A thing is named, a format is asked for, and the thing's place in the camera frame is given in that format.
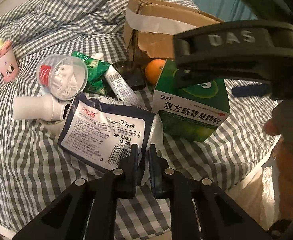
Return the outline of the person's right hand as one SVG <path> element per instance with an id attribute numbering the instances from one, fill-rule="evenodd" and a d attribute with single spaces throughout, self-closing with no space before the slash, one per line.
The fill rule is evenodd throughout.
<path id="1" fill-rule="evenodd" d="M 272 110 L 272 117 L 264 125 L 268 135 L 280 135 L 276 149 L 279 170 L 279 211 L 284 219 L 293 219 L 293 99 L 283 100 Z"/>

